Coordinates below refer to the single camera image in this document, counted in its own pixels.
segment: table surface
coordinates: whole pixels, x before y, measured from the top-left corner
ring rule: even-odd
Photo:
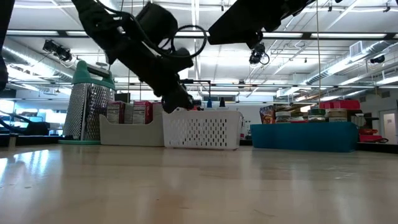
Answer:
[[[34,146],[0,152],[0,223],[397,223],[398,156]]]

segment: blue bin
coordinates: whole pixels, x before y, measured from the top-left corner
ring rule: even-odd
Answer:
[[[252,124],[250,128],[258,149],[352,152],[358,142],[358,128],[351,122]]]

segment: teal grater handle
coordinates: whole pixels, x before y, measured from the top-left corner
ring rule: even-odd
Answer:
[[[87,69],[87,63],[83,60],[80,60],[77,63],[75,74],[73,75],[72,84],[78,83],[92,83],[96,85],[101,85],[108,87],[112,90],[115,90],[114,82],[112,80],[112,73],[109,72],[109,77],[102,78],[102,80],[96,80],[91,78],[90,72]]]

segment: white tray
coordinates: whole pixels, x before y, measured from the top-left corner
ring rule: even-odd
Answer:
[[[238,111],[175,111],[164,114],[165,146],[237,149],[242,118]]]
[[[164,146],[162,115],[154,116],[150,124],[111,124],[100,115],[99,125],[102,145]]]

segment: door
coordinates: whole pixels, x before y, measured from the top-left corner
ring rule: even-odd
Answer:
[[[397,144],[396,110],[380,112],[381,134],[389,144]]]

